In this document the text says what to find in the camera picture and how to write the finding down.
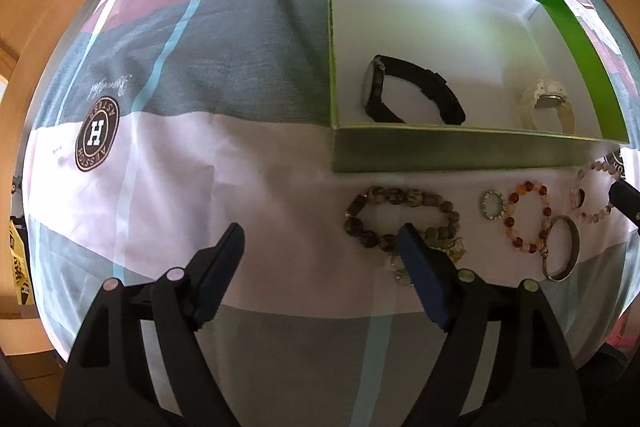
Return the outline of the silver bangle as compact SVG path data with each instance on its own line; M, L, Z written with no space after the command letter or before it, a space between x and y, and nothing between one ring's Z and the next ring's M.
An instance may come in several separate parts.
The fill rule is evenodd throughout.
M542 274L549 282L564 282L572 275L579 260L582 241L578 226L568 216L556 216L544 231L544 248L540 252Z

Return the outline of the white wrist watch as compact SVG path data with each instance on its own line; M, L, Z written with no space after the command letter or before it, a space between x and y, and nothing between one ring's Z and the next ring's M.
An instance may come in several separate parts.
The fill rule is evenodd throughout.
M562 133L575 134L575 115L565 87L559 81L539 79L531 84L518 102L518 116L526 130L537 130L534 112L538 109L554 109Z

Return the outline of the black wrist watch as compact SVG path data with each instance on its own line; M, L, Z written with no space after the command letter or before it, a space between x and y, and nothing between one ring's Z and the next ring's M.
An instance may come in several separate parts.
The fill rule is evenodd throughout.
M376 54L364 74L361 105L378 124L440 122L461 126L465 111L437 72L400 58Z

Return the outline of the plaid bed sheet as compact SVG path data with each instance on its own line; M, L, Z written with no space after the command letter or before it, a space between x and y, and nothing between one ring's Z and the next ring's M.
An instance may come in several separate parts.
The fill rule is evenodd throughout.
M639 57L629 141L570 167L333 168L329 0L102 0L32 124L22 191L64 426L580 425L577 373L639 296ZM544 278L556 216L582 248ZM192 325L192 258L231 223L239 268ZM403 225L458 271L448 332L398 253Z

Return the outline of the green cardboard box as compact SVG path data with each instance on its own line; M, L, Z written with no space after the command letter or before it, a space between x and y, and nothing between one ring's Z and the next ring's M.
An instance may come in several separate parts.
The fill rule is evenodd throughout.
M333 168L409 172L555 168L583 164L629 141L614 84L624 62L576 0L329 0ZM461 103L461 126L378 124L361 105L376 54L441 75ZM518 116L539 79L565 87L575 134L554 109Z

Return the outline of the wooden headboard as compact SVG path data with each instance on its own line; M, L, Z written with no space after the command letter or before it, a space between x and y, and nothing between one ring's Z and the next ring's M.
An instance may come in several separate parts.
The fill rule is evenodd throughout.
M11 186L21 136L40 77L87 0L1 0L1 316L18 319L9 247Z

